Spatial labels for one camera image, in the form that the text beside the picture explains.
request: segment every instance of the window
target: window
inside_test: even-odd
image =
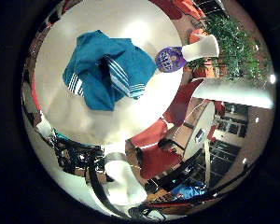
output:
[[[239,132],[239,137],[245,137],[245,134],[246,134],[246,125],[242,125]]]
[[[217,128],[220,131],[226,132],[227,131],[227,125],[228,125],[228,123],[226,121],[219,121]]]
[[[233,134],[237,134],[238,131],[239,131],[239,126],[235,124],[231,124],[230,128],[228,129],[228,132]]]

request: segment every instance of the white stripe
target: white stripe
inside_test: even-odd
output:
[[[74,77],[75,77],[75,73],[72,75],[72,77],[71,77],[71,80],[70,80],[70,82],[69,82],[69,84],[68,84],[68,89],[70,89],[70,87],[71,87],[71,85],[72,85],[72,82],[73,82],[73,80],[74,80]]]
[[[106,58],[118,67],[119,71],[126,77],[126,79],[128,81],[128,75],[125,73],[123,68],[114,59],[110,58],[109,56],[106,56]]]
[[[75,88],[75,94],[78,94],[78,91],[80,90],[81,86],[82,86],[82,81],[81,79],[78,79],[77,80],[77,85],[76,85],[76,88]]]
[[[83,91],[83,89],[82,89],[82,87],[80,87],[80,89],[78,90],[78,95],[81,95],[81,93],[82,93],[82,91]]]
[[[73,82],[73,85],[72,85],[72,88],[71,88],[71,92],[75,92],[75,86],[77,84],[77,77],[75,78],[74,82]]]
[[[140,84],[137,84],[137,85],[132,85],[132,86],[130,86],[130,88],[132,88],[132,87],[138,87],[138,86],[145,86],[145,85],[142,84],[142,83],[140,83]]]
[[[117,75],[118,77],[120,77],[120,78],[122,79],[122,81],[124,81],[125,84],[126,84],[127,86],[129,86],[129,83],[128,83],[128,81],[127,81],[127,78],[124,77],[123,74],[122,74],[116,67],[114,67],[114,64],[111,64],[111,63],[110,63],[109,66],[112,67],[113,70],[114,70],[114,72],[116,73],[116,75]]]
[[[125,92],[125,94],[130,97],[129,90],[124,85],[122,85],[122,83],[119,82],[119,80],[116,77],[111,76],[111,80],[112,80],[113,84],[117,86],[117,88],[119,88],[120,90]]]
[[[106,59],[108,60],[108,65],[113,67],[114,70],[118,71],[117,74],[120,74],[119,76],[121,76],[121,78],[123,78],[128,83],[128,75],[125,73],[122,67],[120,67],[119,64],[107,56]]]
[[[77,76],[76,76],[75,74],[73,74],[72,80],[71,80],[71,84],[70,84],[70,86],[68,87],[68,89],[69,89],[70,91],[73,91],[74,86],[75,86],[76,79],[77,79]]]
[[[142,87],[137,87],[137,88],[131,88],[131,89],[129,89],[130,91],[137,91],[137,90],[142,90],[142,89],[144,89],[145,88],[145,86],[142,86]]]

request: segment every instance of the white table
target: white table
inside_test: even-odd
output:
[[[156,72],[139,100],[116,102],[115,111],[90,110],[84,98],[71,93],[62,74],[77,37],[102,30],[110,37],[129,37],[152,58],[163,48],[181,46],[170,19],[145,0],[85,0],[66,12],[49,31],[35,66],[36,94],[52,127],[83,144],[110,144],[129,139],[153,124],[175,97],[182,69]]]

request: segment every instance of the red cushion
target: red cushion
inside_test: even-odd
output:
[[[214,101],[215,109],[220,116],[225,114],[225,106],[222,104],[222,101]]]
[[[162,119],[158,119],[157,122],[149,128],[134,136],[131,141],[136,147],[148,146],[159,142],[167,131],[167,124]]]
[[[181,155],[163,151],[158,146],[148,147],[142,151],[143,163],[140,176],[144,179],[151,179],[155,175],[160,175],[182,161]]]
[[[212,140],[213,139],[213,135],[214,135],[214,132],[215,132],[215,129],[217,128],[216,125],[213,125],[211,127],[211,130],[209,131],[208,135],[207,135],[207,139],[208,140]]]
[[[173,123],[176,126],[180,126],[183,124],[188,110],[190,98],[196,88],[202,82],[203,79],[198,79],[179,87],[174,100],[171,102],[170,106],[163,114],[168,122]]]
[[[182,13],[175,7],[170,0],[149,0],[158,6],[171,20],[179,20]]]
[[[34,99],[34,102],[35,102],[35,106],[38,110],[41,110],[41,106],[38,102],[38,99],[37,99],[37,95],[36,95],[36,89],[35,89],[35,75],[33,75],[32,77],[32,89],[31,89],[31,94],[32,94],[32,98]]]

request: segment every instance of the white surface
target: white surface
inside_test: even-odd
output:
[[[210,102],[204,109],[201,116],[199,117],[199,120],[193,130],[193,133],[190,136],[190,139],[187,143],[186,150],[184,152],[183,161],[192,157],[200,148],[203,148],[204,141],[202,141],[200,144],[195,143],[196,134],[200,129],[205,129],[205,139],[206,139],[211,129],[211,126],[213,124],[214,115],[215,115],[215,105],[214,103]]]
[[[111,153],[125,155],[125,141],[104,146],[105,156]],[[126,161],[107,161],[106,173],[114,181],[104,184],[108,200],[116,205],[133,205],[143,202],[147,198],[147,192],[137,181],[131,166]]]
[[[57,162],[57,158],[53,148],[49,147],[45,141],[31,127],[28,119],[23,114],[24,123],[28,132],[28,137],[35,150],[35,153],[41,161],[44,168],[56,183],[71,195],[77,201],[93,208],[108,216],[118,216],[108,210],[96,197],[92,187],[86,184],[85,178],[70,175],[62,170]]]
[[[219,47],[214,35],[196,35],[200,41],[186,45],[182,48],[183,57],[188,61],[193,61],[202,57],[217,57]]]
[[[274,86],[266,85],[263,89],[251,86],[244,79],[232,82],[219,78],[205,78],[193,93],[193,97],[271,109]]]
[[[122,141],[148,128],[172,102],[182,77],[182,69],[171,74],[155,74],[139,100],[124,97],[116,103],[114,112],[90,110],[83,97],[67,90],[62,74],[77,37],[98,29],[110,37],[131,37],[152,58],[165,47],[181,46],[170,19],[158,7],[143,0],[84,1],[54,24],[35,67],[39,103],[59,132],[74,141],[95,145]]]

